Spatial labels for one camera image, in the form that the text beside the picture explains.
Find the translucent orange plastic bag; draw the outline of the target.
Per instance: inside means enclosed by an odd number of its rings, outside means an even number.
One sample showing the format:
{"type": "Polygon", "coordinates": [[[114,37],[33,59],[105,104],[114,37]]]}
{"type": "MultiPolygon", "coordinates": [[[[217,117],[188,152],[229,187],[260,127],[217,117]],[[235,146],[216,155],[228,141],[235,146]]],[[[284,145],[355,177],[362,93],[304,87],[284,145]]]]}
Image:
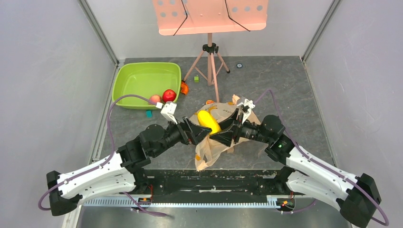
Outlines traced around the translucent orange plastic bag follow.
{"type": "Polygon", "coordinates": [[[237,136],[237,133],[242,129],[242,124],[261,124],[248,106],[252,104],[252,100],[233,95],[232,101],[210,101],[191,116],[192,123],[211,130],[208,136],[196,145],[194,163],[197,171],[211,167],[223,152],[233,152],[236,144],[249,140],[237,136]]]}

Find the red fake fruit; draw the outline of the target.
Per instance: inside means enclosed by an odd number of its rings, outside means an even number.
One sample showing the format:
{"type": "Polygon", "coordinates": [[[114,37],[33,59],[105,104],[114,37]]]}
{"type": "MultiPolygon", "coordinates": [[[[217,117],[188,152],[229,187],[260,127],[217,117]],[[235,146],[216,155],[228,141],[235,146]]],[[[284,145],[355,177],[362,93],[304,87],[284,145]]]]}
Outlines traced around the red fake fruit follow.
{"type": "Polygon", "coordinates": [[[167,89],[164,91],[163,96],[162,96],[162,101],[164,103],[167,102],[174,102],[177,97],[177,93],[171,89],[167,89]]]}

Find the pink fake peach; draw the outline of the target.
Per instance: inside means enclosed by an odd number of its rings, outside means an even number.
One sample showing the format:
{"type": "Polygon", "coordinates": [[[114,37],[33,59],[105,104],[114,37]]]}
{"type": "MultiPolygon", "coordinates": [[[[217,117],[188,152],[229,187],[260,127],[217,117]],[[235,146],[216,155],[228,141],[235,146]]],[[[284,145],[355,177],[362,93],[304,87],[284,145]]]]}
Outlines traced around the pink fake peach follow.
{"type": "Polygon", "coordinates": [[[161,103],[161,102],[162,102],[162,97],[159,95],[152,95],[149,98],[149,104],[151,104],[151,105],[156,104],[156,103],[161,103]]]}

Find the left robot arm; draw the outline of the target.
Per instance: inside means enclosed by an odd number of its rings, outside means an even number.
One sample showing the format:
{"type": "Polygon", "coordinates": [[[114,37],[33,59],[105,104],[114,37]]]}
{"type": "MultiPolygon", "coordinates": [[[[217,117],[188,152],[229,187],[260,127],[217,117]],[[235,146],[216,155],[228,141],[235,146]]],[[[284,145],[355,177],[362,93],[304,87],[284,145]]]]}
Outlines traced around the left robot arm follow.
{"type": "Polygon", "coordinates": [[[133,140],[105,158],[81,169],[47,173],[49,206],[52,216],[61,216],[97,197],[135,191],[145,193],[149,180],[144,166],[177,143],[197,145],[211,128],[194,124],[188,118],[167,128],[152,124],[133,140]]]}

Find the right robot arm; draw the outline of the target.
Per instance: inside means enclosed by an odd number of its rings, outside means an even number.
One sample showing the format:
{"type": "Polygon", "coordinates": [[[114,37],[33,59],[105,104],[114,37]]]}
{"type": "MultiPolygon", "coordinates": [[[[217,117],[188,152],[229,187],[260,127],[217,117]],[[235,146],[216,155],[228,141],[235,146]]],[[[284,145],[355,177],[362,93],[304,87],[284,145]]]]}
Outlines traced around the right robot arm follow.
{"type": "Polygon", "coordinates": [[[284,134],[286,128],[278,116],[267,115],[256,124],[235,111],[219,126],[222,130],[210,138],[226,146],[240,139],[268,145],[265,149],[268,157],[284,165],[274,181],[277,192],[292,191],[322,201],[359,228],[367,227],[374,220],[382,200],[373,177],[348,173],[309,153],[284,134]]]}

